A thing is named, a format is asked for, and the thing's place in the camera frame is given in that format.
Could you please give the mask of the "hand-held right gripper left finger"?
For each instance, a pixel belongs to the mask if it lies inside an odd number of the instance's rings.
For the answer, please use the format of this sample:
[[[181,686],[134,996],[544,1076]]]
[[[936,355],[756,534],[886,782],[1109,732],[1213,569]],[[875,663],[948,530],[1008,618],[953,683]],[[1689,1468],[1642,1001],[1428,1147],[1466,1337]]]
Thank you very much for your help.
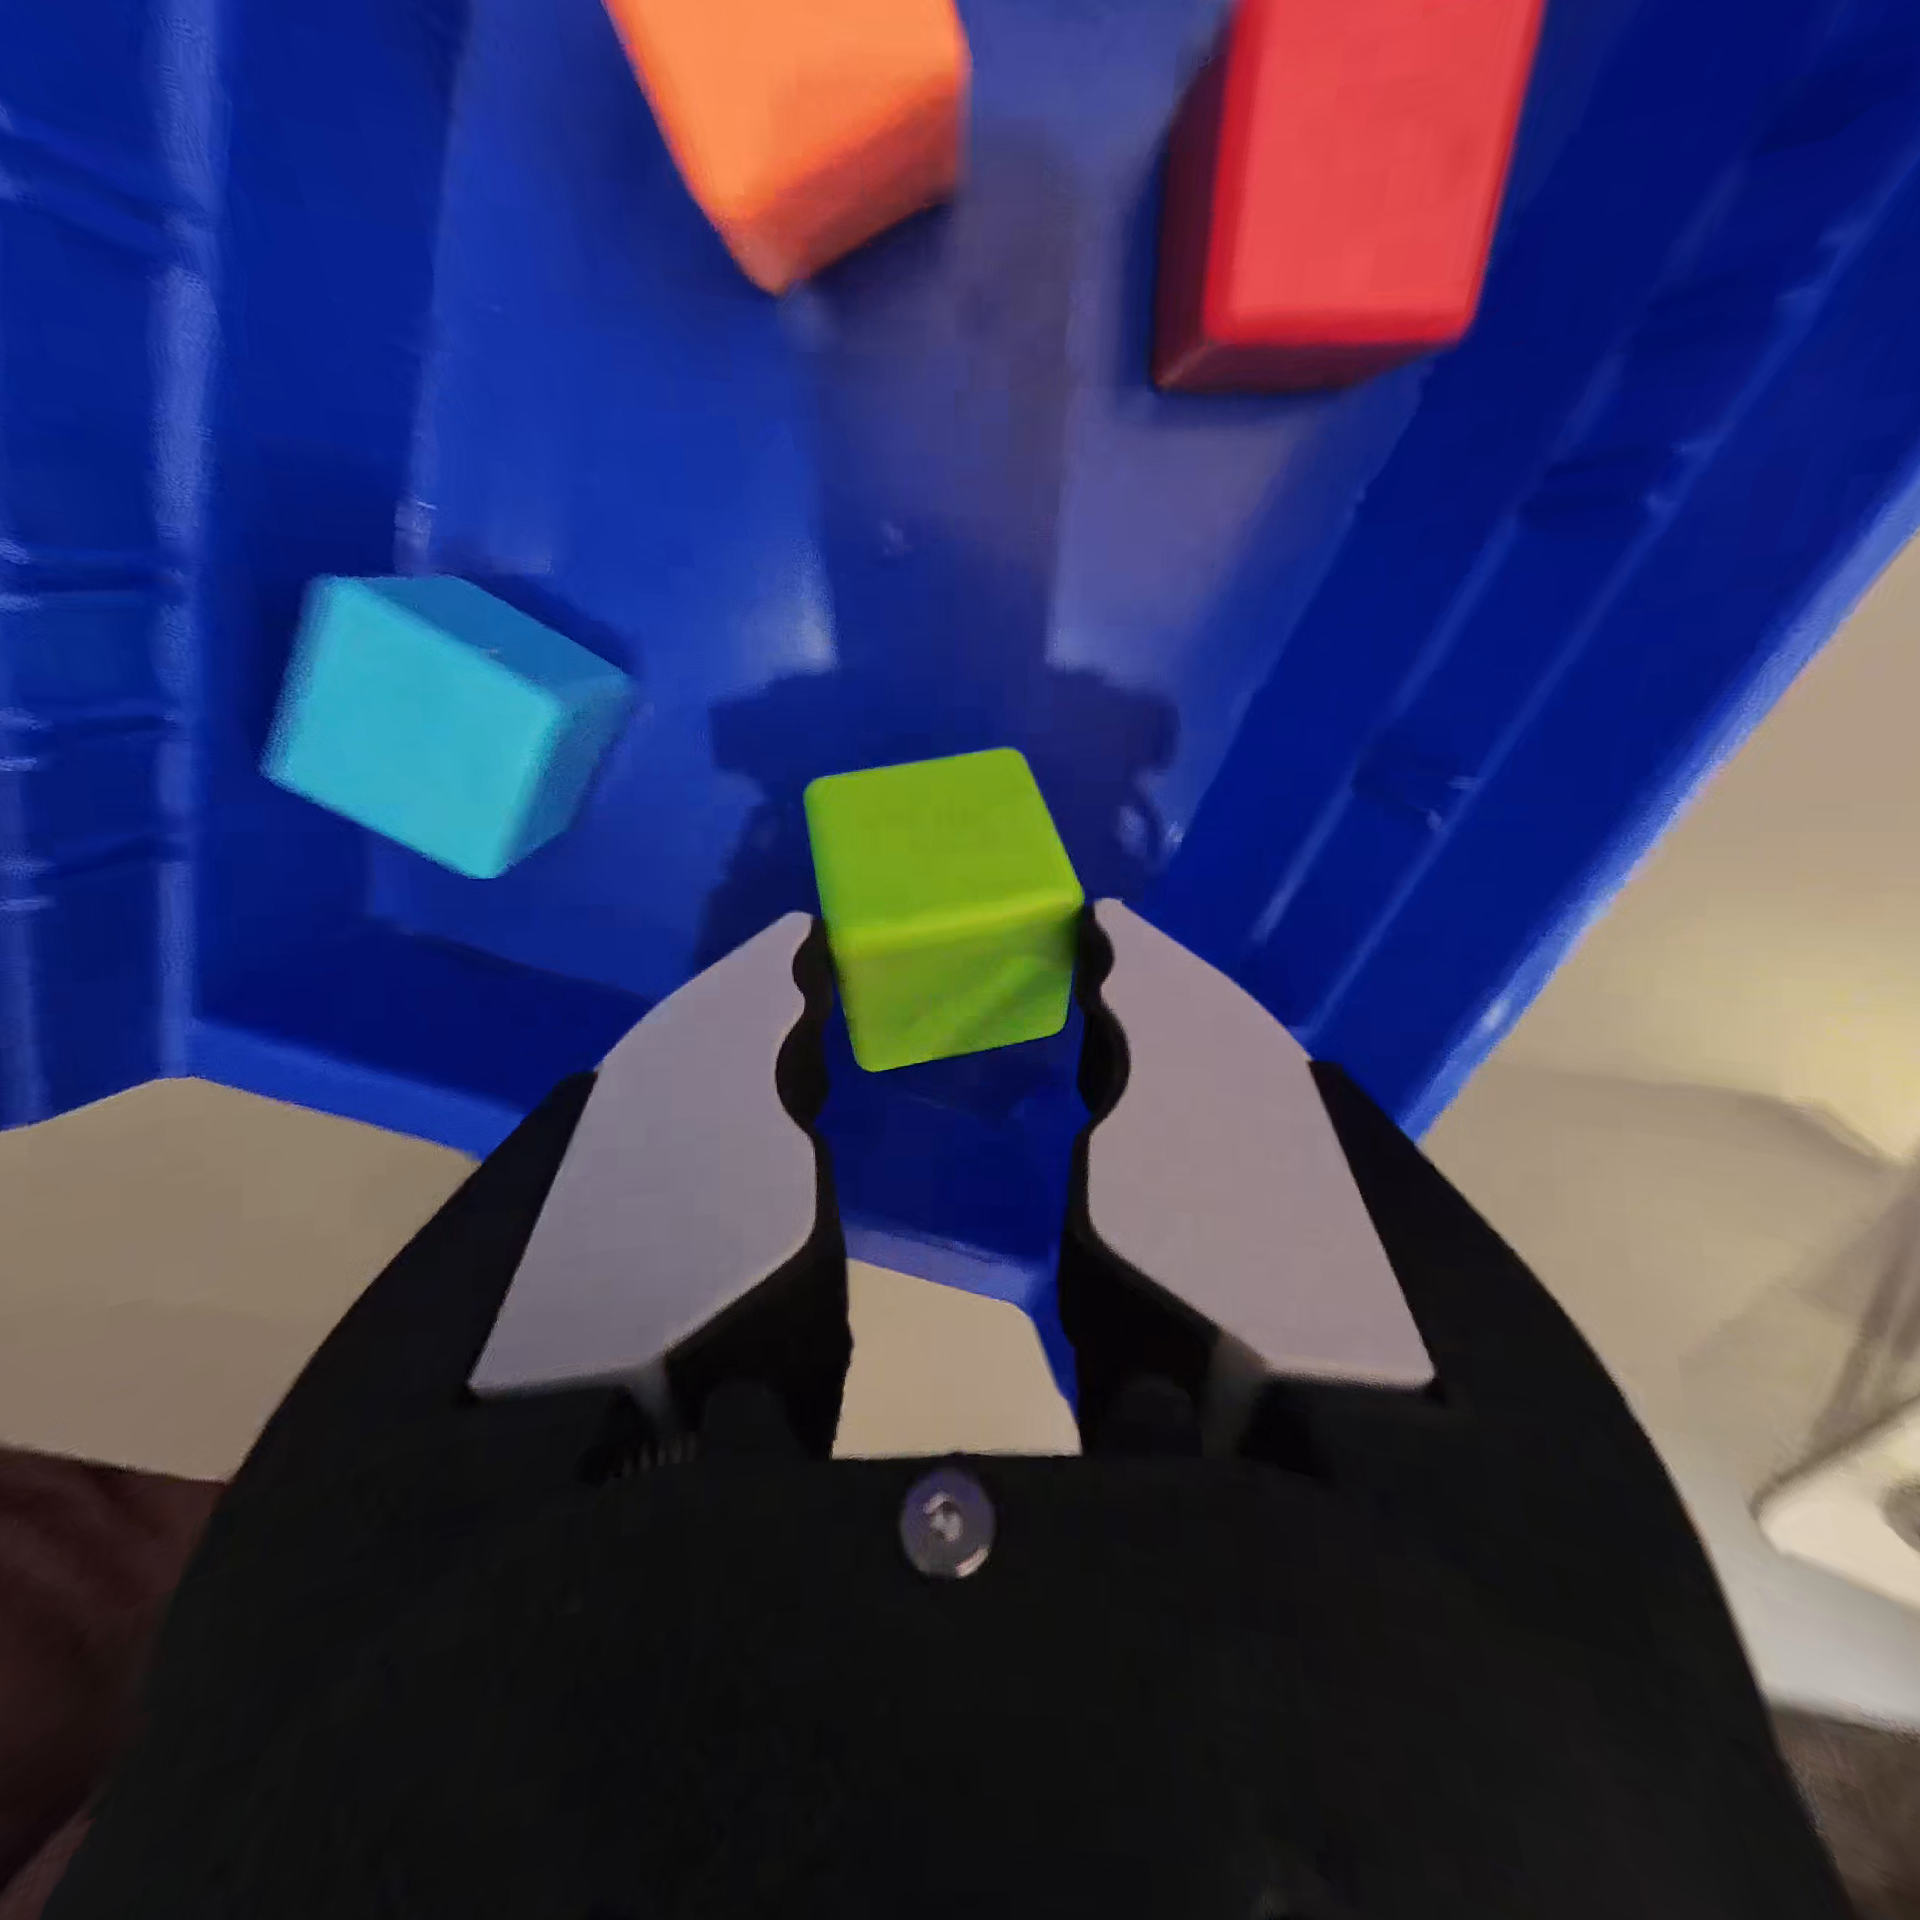
[[[848,1244],[825,1105],[825,928],[785,915],[654,1006],[600,1065],[488,1344],[478,1399],[624,1392],[658,1438],[755,1385],[830,1442]]]

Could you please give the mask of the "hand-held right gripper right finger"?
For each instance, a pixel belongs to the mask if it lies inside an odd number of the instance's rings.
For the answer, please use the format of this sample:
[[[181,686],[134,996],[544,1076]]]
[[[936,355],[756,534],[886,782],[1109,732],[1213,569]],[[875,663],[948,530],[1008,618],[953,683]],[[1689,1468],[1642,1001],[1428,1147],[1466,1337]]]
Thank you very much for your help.
[[[1240,1450],[1275,1387],[1436,1368],[1284,1025],[1116,899],[1082,927],[1059,1315],[1086,1450]]]

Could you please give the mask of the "green magnetic cube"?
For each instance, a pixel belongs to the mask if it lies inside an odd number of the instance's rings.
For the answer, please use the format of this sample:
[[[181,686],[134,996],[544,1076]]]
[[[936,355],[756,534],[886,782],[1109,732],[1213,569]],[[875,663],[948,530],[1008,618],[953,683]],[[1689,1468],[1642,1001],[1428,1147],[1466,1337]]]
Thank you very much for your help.
[[[1086,892],[1017,750],[821,776],[802,808],[860,1071],[1065,1030]]]

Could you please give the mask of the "teal magnetic cube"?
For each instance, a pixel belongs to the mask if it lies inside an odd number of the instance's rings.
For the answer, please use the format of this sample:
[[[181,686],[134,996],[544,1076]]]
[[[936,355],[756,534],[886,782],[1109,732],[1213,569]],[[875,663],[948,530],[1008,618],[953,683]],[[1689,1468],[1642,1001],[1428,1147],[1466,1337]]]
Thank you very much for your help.
[[[289,794],[494,881],[577,822],[630,676],[452,577],[309,583],[260,754]]]

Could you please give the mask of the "blue plastic bin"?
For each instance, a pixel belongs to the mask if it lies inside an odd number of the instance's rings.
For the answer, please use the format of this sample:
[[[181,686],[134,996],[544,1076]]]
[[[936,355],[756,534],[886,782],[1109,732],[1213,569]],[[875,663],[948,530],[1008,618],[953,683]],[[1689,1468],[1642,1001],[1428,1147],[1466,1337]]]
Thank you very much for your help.
[[[1915,526],[1915,4],[1549,4],[1466,342],[1147,375],[1219,4],[963,4],[968,194],[770,299],[600,4],[4,4],[4,1126],[485,1154],[1019,748],[1083,888],[1422,1131]],[[259,774],[305,590],[619,665],[500,881]]]

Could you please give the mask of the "red magnetic cube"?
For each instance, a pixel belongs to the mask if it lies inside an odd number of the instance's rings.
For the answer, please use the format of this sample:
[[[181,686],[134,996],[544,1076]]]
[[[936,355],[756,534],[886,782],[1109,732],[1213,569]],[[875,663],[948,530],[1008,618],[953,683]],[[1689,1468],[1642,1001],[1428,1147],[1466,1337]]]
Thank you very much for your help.
[[[1150,375],[1334,393],[1454,347],[1540,2],[1236,2],[1168,131]]]

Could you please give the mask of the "orange magnetic cube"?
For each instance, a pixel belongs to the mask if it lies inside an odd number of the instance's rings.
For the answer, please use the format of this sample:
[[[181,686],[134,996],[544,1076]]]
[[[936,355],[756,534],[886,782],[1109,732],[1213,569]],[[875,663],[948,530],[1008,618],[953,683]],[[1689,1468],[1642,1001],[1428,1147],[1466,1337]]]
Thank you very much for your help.
[[[770,298],[956,193],[972,56],[953,2],[606,2],[658,132]]]

